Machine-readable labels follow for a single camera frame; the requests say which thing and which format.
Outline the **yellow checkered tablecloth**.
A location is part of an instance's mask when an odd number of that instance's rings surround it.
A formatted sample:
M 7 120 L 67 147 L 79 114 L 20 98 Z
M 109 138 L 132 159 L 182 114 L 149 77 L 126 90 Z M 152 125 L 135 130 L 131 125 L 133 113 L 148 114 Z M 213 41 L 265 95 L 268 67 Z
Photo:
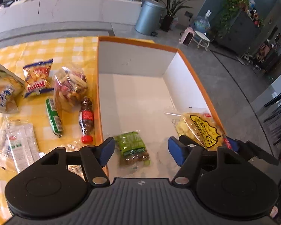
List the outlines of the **yellow checkered tablecloth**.
M 27 42 L 0 49 L 0 224 L 4 189 L 41 153 L 102 140 L 98 37 Z

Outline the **yellow snack packet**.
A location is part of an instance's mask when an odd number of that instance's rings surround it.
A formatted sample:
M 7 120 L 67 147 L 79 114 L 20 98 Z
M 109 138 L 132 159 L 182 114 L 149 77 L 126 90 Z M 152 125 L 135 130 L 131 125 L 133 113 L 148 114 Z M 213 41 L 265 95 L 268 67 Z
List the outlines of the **yellow snack packet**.
M 171 120 L 179 137 L 185 135 L 209 151 L 216 151 L 221 146 L 232 148 L 222 127 L 205 109 L 195 108 L 186 113 L 165 111 L 164 114 Z

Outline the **beige potato chip bag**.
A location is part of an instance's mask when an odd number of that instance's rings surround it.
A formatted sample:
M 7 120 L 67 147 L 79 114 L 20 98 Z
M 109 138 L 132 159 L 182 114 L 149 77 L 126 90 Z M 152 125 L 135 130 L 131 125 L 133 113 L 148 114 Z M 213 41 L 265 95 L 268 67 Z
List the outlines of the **beige potato chip bag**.
M 15 98 L 24 88 L 25 81 L 0 64 L 0 113 L 18 112 Z

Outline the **dark grey cabinet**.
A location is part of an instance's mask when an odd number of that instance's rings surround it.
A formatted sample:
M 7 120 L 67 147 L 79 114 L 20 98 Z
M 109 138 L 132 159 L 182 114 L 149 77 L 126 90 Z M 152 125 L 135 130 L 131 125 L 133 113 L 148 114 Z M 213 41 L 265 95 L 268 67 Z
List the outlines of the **dark grey cabinet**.
M 230 30 L 225 35 L 216 36 L 215 41 L 237 55 L 242 55 L 251 47 L 260 32 L 261 28 L 241 10 L 231 21 Z

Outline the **Mimi snack bag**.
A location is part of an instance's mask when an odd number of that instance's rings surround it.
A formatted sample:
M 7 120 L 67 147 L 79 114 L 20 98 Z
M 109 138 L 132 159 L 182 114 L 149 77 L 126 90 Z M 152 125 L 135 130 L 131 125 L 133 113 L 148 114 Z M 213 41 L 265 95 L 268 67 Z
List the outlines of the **Mimi snack bag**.
M 24 98 L 37 96 L 53 91 L 50 83 L 50 71 L 53 59 L 39 61 L 23 66 L 25 78 Z

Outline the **pink small heater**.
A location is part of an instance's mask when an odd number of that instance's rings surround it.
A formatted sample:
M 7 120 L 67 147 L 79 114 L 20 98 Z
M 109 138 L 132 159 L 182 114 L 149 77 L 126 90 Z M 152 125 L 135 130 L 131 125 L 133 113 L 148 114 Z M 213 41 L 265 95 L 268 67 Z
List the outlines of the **pink small heater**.
M 189 46 L 189 44 L 191 43 L 194 35 L 195 35 L 195 32 L 194 32 L 193 28 L 187 27 L 184 30 L 184 32 L 182 33 L 182 36 L 179 40 L 179 43 L 183 44 L 183 45 L 186 45 L 186 46 Z

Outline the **green nut packet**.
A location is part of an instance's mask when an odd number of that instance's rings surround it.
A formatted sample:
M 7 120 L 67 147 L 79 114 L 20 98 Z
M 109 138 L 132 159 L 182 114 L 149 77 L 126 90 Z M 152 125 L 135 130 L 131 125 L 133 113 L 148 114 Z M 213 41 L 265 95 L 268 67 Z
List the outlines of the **green nut packet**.
M 119 164 L 121 167 L 137 169 L 139 166 L 147 167 L 150 165 L 150 154 L 139 132 L 121 133 L 113 138 L 120 155 Z

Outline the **white round stool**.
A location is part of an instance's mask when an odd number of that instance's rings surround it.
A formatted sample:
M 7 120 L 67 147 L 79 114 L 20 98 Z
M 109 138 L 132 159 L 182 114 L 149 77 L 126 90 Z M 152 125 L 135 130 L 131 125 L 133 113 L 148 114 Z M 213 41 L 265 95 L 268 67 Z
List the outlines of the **white round stool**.
M 204 48 L 205 51 L 208 51 L 208 47 L 210 45 L 210 39 L 202 32 L 194 31 L 193 41 L 197 44 L 196 47 L 199 49 L 200 47 Z

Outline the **white spicy strip packet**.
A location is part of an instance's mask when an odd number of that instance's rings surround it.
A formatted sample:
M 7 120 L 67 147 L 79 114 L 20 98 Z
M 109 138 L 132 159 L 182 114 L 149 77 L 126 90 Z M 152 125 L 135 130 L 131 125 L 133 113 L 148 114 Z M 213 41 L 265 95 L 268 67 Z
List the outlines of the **white spicy strip packet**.
M 18 173 L 40 159 L 32 123 L 10 127 L 9 130 L 6 131 L 6 136 L 14 166 Z

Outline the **grey metal trash bin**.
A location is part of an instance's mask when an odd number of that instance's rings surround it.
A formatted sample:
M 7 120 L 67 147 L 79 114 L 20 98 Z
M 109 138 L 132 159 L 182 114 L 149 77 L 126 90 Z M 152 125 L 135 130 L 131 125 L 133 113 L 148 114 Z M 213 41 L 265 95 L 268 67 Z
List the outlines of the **grey metal trash bin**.
M 158 29 L 159 21 L 164 11 L 164 4 L 154 0 L 144 0 L 141 4 L 135 30 L 140 34 L 151 36 Z

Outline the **clear white candy bag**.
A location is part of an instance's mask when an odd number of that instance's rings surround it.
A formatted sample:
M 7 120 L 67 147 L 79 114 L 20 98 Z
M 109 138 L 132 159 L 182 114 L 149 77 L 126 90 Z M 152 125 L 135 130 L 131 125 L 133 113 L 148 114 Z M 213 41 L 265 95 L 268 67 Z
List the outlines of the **clear white candy bag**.
M 21 122 L 19 119 L 10 120 L 8 118 L 2 119 L 0 122 L 0 168 L 17 173 L 11 148 L 7 137 L 7 132 Z

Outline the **small cola bottle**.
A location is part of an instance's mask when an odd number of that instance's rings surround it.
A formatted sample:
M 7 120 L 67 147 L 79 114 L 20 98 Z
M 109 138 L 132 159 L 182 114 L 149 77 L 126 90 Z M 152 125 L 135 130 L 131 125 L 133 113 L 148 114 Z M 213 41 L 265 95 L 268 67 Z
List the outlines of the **small cola bottle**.
M 93 143 L 94 114 L 93 103 L 89 97 L 84 97 L 81 101 L 78 123 L 81 128 L 81 142 L 83 144 Z

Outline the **green sausage stick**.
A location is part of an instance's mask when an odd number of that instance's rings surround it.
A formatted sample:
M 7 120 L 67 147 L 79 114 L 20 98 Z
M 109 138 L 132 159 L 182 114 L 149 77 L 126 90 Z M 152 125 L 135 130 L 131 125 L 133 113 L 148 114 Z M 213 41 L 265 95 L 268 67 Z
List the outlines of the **green sausage stick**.
M 58 112 L 55 108 L 54 101 L 51 97 L 48 97 L 46 99 L 46 111 L 53 133 L 59 138 L 62 137 L 63 134 L 62 123 L 58 115 Z

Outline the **white TV console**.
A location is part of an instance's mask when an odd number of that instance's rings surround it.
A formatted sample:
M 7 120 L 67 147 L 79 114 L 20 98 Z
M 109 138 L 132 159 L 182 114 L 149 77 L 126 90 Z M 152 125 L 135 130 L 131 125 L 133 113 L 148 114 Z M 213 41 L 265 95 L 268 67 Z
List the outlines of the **white TV console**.
M 135 25 L 141 2 L 129 0 L 26 0 L 0 9 L 0 33 L 55 22 Z

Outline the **clear dried fruit bag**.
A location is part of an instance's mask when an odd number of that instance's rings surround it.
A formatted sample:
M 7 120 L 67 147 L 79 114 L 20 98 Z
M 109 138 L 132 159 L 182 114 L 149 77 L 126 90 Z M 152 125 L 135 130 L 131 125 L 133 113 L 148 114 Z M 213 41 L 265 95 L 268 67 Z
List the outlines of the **clear dried fruit bag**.
M 83 69 L 62 66 L 53 76 L 54 104 L 58 111 L 70 112 L 87 94 L 88 83 Z

